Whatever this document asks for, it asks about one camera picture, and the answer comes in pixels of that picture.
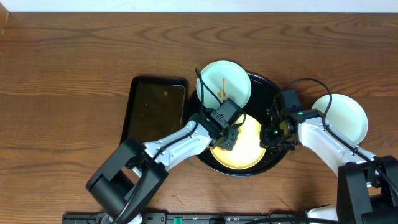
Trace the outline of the yellow plate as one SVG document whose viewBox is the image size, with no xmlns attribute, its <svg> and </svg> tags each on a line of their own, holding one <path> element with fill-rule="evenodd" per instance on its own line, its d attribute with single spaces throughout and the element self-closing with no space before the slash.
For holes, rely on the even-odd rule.
<svg viewBox="0 0 398 224">
<path fill-rule="evenodd" d="M 212 149 L 214 158 L 225 167 L 234 170 L 248 169 L 256 165 L 264 156 L 266 149 L 260 146 L 261 124 L 247 115 L 232 151 Z"/>
</svg>

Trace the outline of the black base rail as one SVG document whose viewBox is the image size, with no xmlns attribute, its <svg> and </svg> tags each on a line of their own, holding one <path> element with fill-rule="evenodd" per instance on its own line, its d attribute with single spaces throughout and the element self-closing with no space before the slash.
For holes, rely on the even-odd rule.
<svg viewBox="0 0 398 224">
<path fill-rule="evenodd" d="M 142 213 L 129 224 L 242 224 L 262 218 L 297 218 L 296 215 L 273 213 L 265 216 L 255 215 L 184 215 L 165 213 Z M 113 218 L 108 213 L 64 214 L 62 224 L 109 224 Z"/>
</svg>

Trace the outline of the black round tray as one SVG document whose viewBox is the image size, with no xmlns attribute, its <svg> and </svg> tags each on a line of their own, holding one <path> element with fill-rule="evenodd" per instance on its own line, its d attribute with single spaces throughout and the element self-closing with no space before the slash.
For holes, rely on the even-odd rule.
<svg viewBox="0 0 398 224">
<path fill-rule="evenodd" d="M 279 92 L 279 87 L 269 79 L 256 74 L 248 73 L 252 93 L 249 101 L 246 103 L 244 110 L 248 116 L 257 119 L 260 124 L 270 124 L 271 120 L 267 116 L 266 110 L 271 107 L 274 101 L 274 96 Z M 194 91 L 183 110 L 183 124 L 188 122 L 192 114 L 200 111 L 200 99 Z M 209 149 L 197 155 L 197 158 L 213 170 L 222 174 L 245 177 L 251 175 L 258 175 L 275 167 L 287 154 L 287 151 L 266 150 L 260 161 L 254 166 L 247 169 L 232 169 L 224 166 L 218 162 L 212 155 Z"/>
</svg>

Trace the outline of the light blue plate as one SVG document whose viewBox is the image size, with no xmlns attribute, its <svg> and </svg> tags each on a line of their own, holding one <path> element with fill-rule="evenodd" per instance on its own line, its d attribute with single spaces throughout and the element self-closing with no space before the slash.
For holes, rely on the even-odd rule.
<svg viewBox="0 0 398 224">
<path fill-rule="evenodd" d="M 220 102 L 231 98 L 243 108 L 250 99 L 252 86 L 249 75 L 240 65 L 219 60 L 208 64 L 200 72 L 204 84 L 205 108 L 217 109 Z"/>
<path fill-rule="evenodd" d="M 357 101 L 346 95 L 332 94 L 332 104 L 326 119 L 355 144 L 359 144 L 368 131 L 365 111 Z"/>
</svg>

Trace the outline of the orange green scrub sponge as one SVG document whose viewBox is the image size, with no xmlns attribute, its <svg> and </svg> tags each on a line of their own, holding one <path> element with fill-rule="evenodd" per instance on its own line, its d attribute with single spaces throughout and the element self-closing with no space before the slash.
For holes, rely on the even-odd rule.
<svg viewBox="0 0 398 224">
<path fill-rule="evenodd" d="M 222 147 L 219 147 L 219 146 L 217 146 L 215 149 L 217 149 L 217 150 L 221 150 L 221 151 L 229 151 L 229 150 L 227 150 L 227 149 L 224 149 L 224 148 L 222 148 Z"/>
</svg>

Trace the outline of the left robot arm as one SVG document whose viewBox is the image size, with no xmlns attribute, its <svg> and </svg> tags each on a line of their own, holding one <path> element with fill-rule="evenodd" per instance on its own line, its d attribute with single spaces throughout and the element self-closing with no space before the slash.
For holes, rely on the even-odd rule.
<svg viewBox="0 0 398 224">
<path fill-rule="evenodd" d="M 113 223 L 131 223 L 146 208 L 171 168 L 225 142 L 241 115 L 216 111 L 194 114 L 182 129 L 160 140 L 140 144 L 127 139 L 90 177 L 86 189 Z"/>
</svg>

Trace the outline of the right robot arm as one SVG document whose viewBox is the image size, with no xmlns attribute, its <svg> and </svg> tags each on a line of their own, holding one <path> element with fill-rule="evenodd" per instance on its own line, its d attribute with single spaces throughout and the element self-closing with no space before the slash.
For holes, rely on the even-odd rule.
<svg viewBox="0 0 398 224">
<path fill-rule="evenodd" d="M 397 223 L 397 159 L 378 157 L 338 132 L 318 110 L 284 114 L 263 125 L 260 145 L 313 151 L 337 176 L 334 214 L 341 223 Z"/>
</svg>

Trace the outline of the black rectangular tray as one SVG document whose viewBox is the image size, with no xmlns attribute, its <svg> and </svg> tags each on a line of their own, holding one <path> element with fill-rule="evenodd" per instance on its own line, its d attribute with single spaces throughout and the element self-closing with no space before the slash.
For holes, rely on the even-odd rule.
<svg viewBox="0 0 398 224">
<path fill-rule="evenodd" d="M 180 130 L 186 97 L 187 81 L 183 78 L 134 77 L 121 141 L 155 141 Z"/>
</svg>

